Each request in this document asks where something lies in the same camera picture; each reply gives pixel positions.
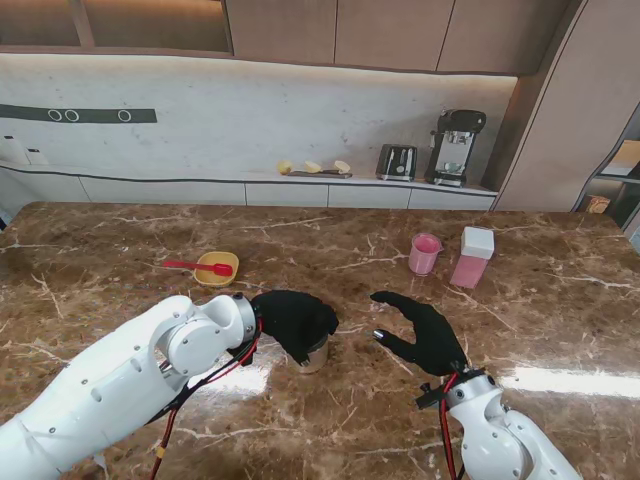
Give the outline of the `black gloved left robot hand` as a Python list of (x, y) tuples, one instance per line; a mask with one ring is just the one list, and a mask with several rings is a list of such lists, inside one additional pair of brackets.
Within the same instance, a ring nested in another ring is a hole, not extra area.
[(262, 321), (262, 332), (273, 337), (299, 365), (309, 363), (310, 349), (339, 326), (335, 310), (308, 293), (272, 290), (250, 301)]

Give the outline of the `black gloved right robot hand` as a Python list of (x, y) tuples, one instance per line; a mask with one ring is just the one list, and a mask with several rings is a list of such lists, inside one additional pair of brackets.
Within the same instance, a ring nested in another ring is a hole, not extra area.
[(452, 375), (468, 366), (453, 328), (431, 304), (390, 291), (375, 292), (370, 298), (396, 308), (413, 325), (414, 343), (383, 329), (373, 332), (376, 341), (391, 353), (433, 376)]

